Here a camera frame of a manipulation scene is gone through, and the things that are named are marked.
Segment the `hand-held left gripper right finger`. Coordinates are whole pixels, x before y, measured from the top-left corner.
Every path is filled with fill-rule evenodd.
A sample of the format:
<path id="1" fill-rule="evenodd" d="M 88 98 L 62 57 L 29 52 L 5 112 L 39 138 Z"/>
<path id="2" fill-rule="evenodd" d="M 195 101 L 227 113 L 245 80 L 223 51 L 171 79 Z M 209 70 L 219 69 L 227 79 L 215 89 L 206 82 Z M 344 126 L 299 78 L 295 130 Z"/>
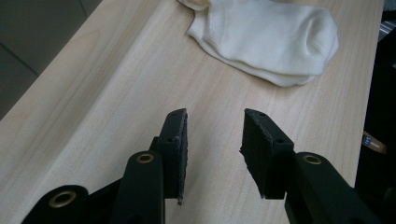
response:
<path id="1" fill-rule="evenodd" d="M 261 111 L 246 108 L 240 153 L 262 198 L 282 200 L 294 143 Z"/>

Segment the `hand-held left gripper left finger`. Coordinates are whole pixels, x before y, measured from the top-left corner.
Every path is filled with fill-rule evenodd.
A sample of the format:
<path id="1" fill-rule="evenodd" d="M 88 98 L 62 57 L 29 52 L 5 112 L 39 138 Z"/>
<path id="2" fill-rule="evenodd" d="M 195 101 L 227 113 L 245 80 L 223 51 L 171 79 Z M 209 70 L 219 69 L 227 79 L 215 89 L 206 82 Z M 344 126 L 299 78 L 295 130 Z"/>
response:
<path id="1" fill-rule="evenodd" d="M 155 137 L 155 151 L 163 160 L 163 193 L 182 205 L 188 163 L 188 113 L 186 108 L 170 112 L 160 134 Z"/>

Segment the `white sock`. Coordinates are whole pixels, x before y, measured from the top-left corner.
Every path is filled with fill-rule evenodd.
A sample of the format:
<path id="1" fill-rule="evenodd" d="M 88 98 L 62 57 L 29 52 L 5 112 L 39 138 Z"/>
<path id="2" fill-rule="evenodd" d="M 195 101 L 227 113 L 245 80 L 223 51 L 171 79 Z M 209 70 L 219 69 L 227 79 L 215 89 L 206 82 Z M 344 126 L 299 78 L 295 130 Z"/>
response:
<path id="1" fill-rule="evenodd" d="M 319 76 L 337 51 L 337 26 L 323 7 L 273 0 L 178 0 L 194 11 L 189 34 L 233 66 Z"/>
<path id="2" fill-rule="evenodd" d="M 200 47 L 208 53 L 210 56 L 220 60 L 223 63 L 226 63 L 236 69 L 239 69 L 247 74 L 253 75 L 255 77 L 260 77 L 269 82 L 280 86 L 280 87 L 291 87 L 295 85 L 305 85 L 312 81 L 315 77 L 319 77 L 325 72 L 327 68 L 329 60 L 332 58 L 334 53 L 337 51 L 339 43 L 338 38 L 335 38 L 331 44 L 330 56 L 325 60 L 324 64 L 321 64 L 318 68 L 319 71 L 314 75 L 306 75 L 306 74 L 282 74 L 278 72 L 268 71 L 263 68 L 255 68 L 252 65 L 248 65 L 247 63 L 226 59 L 223 56 L 220 56 L 217 52 L 215 52 L 214 48 L 211 47 L 207 42 L 203 39 L 203 28 L 193 28 L 192 26 L 188 30 L 188 34 L 193 37 Z"/>

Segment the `dark cloth with brown label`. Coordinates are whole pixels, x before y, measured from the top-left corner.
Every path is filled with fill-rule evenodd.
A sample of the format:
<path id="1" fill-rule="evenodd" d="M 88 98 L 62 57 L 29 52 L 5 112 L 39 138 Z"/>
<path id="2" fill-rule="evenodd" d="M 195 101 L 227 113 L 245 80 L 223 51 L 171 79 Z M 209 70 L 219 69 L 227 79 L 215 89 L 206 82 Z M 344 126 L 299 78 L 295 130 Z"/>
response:
<path id="1" fill-rule="evenodd" d="M 361 147 L 355 189 L 383 224 L 396 224 L 396 28 L 377 44 L 364 131 L 386 151 Z"/>

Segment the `aluminium frame rail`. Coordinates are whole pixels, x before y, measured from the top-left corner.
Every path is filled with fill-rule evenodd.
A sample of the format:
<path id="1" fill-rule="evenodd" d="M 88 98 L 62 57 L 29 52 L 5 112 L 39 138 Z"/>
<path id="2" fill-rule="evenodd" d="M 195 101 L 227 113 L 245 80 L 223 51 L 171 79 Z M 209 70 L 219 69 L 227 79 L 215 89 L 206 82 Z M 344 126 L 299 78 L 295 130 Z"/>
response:
<path id="1" fill-rule="evenodd" d="M 396 28 L 396 19 L 383 20 L 380 23 L 378 40 L 382 40 L 393 29 Z"/>

